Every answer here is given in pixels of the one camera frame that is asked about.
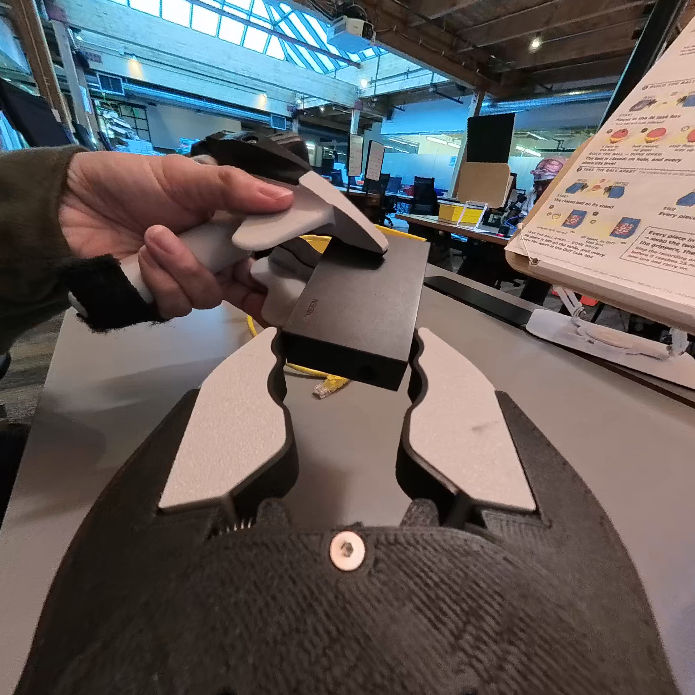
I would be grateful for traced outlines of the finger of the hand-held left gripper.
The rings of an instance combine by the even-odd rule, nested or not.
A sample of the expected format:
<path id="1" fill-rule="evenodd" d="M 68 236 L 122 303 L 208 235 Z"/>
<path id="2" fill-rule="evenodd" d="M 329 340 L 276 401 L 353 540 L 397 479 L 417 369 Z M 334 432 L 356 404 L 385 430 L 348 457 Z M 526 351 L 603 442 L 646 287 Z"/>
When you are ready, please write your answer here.
<path id="1" fill-rule="evenodd" d="M 261 319 L 266 325 L 285 325 L 321 256 L 308 240 L 291 239 L 253 263 L 252 278 L 266 290 L 261 308 Z"/>
<path id="2" fill-rule="evenodd" d="M 291 191 L 292 205 L 281 213 L 247 215 L 232 236 L 237 248 L 261 251 L 322 232 L 354 248 L 380 256 L 387 252 L 387 237 L 338 188 L 317 173 L 303 174 L 297 184 L 261 180 Z"/>

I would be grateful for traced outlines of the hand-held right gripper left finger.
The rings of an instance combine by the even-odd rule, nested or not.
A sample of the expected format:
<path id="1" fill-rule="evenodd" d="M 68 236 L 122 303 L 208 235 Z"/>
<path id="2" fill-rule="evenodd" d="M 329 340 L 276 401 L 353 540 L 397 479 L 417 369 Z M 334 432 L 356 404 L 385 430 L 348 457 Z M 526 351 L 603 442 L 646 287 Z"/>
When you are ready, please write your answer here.
<path id="1" fill-rule="evenodd" d="M 284 399 L 285 360 L 275 328 L 226 358 L 197 392 L 159 509 L 217 506 L 256 515 L 298 480 L 298 451 Z"/>

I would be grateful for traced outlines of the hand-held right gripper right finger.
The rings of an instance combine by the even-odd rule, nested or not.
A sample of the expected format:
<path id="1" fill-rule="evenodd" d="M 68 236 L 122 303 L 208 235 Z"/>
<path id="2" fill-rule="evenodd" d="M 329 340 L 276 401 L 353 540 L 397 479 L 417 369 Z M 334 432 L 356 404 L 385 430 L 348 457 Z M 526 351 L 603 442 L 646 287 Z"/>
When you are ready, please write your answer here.
<path id="1" fill-rule="evenodd" d="M 412 373 L 396 460 L 411 500 L 429 500 L 439 517 L 483 510 L 537 512 L 498 391 L 465 356 L 427 328 L 413 337 Z"/>

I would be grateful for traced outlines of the black ethernet switch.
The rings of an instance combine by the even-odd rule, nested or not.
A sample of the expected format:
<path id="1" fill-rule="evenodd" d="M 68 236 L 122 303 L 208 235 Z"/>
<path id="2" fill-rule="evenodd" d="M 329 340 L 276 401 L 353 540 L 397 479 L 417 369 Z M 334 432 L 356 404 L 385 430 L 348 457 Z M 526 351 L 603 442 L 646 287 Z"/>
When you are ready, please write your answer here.
<path id="1" fill-rule="evenodd" d="M 387 236 L 376 253 L 332 239 L 280 332 L 288 363 L 398 391 L 409 365 L 430 243 Z"/>

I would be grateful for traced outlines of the person's left forearm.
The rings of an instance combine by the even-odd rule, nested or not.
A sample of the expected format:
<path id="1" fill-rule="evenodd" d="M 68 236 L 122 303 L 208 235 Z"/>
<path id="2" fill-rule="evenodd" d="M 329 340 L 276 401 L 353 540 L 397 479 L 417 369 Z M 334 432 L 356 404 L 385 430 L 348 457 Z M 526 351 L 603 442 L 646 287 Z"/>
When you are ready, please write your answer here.
<path id="1" fill-rule="evenodd" d="M 73 253 L 58 212 L 78 145 L 1 153 L 1 353 L 68 307 L 61 282 Z"/>

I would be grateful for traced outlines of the person's left hand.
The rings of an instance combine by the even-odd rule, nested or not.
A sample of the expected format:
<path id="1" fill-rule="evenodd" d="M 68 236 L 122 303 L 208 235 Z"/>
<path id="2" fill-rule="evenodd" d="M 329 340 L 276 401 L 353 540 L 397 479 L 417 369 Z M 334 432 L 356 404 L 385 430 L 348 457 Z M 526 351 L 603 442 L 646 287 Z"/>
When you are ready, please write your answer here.
<path id="1" fill-rule="evenodd" d="M 162 319 L 226 301 L 266 327 L 261 314 L 267 291 L 252 278 L 253 261 L 214 274 L 178 235 L 215 213 L 274 214 L 292 201 L 290 190 L 231 166 L 182 155 L 81 152 L 68 167 L 58 218 L 78 258 L 136 254 Z"/>

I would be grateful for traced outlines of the black office chair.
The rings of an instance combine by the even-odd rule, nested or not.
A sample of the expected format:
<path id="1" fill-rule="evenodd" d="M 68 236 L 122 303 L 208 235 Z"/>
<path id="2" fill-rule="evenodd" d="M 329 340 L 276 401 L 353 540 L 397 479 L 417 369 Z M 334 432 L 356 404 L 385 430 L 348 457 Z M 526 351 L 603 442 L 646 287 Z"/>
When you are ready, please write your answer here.
<path id="1" fill-rule="evenodd" d="M 412 215 L 429 216 L 439 214 L 439 200 L 435 188 L 435 178 L 419 176 L 413 178 L 410 213 Z"/>

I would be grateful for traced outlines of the yellow storage bin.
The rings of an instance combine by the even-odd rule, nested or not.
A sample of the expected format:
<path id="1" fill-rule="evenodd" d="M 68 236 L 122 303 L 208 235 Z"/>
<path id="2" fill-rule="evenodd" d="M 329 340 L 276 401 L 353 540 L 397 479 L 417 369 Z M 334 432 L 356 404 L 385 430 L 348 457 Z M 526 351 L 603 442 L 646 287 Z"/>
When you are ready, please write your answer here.
<path id="1" fill-rule="evenodd" d="M 442 222 L 450 222 L 458 227 L 476 227 L 481 223 L 487 208 L 488 205 L 481 202 L 440 202 L 438 219 Z"/>

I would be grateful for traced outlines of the black flat panel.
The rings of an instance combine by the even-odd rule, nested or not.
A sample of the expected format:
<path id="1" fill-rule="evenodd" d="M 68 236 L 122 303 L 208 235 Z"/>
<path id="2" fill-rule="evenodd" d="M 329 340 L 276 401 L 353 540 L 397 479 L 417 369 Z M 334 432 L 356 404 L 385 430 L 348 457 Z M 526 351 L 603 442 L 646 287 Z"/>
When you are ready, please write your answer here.
<path id="1" fill-rule="evenodd" d="M 534 311 L 541 308 L 506 292 L 443 275 L 426 276 L 423 286 L 519 329 L 524 329 Z"/>

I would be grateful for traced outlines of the brown cardboard sign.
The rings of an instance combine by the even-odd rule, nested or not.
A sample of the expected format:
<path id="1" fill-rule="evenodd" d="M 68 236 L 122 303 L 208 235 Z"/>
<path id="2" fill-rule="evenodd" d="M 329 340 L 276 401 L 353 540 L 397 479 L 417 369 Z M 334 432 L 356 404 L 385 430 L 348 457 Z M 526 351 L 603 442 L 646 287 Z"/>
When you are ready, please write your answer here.
<path id="1" fill-rule="evenodd" d="M 511 188 L 508 163 L 464 161 L 457 175 L 453 196 L 461 203 L 484 203 L 491 209 L 504 207 Z"/>

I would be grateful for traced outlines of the black board panel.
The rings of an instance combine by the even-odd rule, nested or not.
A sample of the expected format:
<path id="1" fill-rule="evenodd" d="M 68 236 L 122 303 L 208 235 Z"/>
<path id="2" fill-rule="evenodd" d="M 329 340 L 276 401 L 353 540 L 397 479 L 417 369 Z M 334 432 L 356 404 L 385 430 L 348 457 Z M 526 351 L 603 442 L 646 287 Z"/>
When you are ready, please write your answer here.
<path id="1" fill-rule="evenodd" d="M 468 118 L 466 162 L 507 163 L 515 119 L 515 113 Z"/>

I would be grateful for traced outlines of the instruction sheet board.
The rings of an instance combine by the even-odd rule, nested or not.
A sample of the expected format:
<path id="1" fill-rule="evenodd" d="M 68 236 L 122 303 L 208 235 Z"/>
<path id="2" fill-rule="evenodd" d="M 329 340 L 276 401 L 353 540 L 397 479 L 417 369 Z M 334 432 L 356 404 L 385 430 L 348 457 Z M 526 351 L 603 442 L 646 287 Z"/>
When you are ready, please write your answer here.
<path id="1" fill-rule="evenodd" d="M 518 272 L 694 334 L 694 21 L 505 249 Z"/>

